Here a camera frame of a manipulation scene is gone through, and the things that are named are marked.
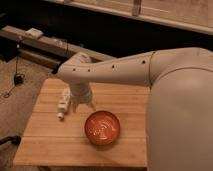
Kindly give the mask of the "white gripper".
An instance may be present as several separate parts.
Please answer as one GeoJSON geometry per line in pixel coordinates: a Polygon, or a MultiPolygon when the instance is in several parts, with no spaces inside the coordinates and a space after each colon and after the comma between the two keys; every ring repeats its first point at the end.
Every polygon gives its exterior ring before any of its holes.
{"type": "Polygon", "coordinates": [[[71,111],[73,113],[77,110],[77,104],[87,104],[93,111],[96,111],[96,107],[92,100],[92,90],[88,83],[78,83],[70,85],[71,99],[74,103],[71,103],[71,111]]]}

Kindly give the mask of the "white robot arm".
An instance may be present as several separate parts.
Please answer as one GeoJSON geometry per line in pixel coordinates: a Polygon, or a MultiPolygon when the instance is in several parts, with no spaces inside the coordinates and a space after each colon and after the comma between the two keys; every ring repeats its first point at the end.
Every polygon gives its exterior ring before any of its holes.
{"type": "Polygon", "coordinates": [[[88,103],[90,84],[147,86],[148,171],[213,171],[213,52],[179,48],[93,63],[78,52],[56,75],[73,102],[88,103]]]}

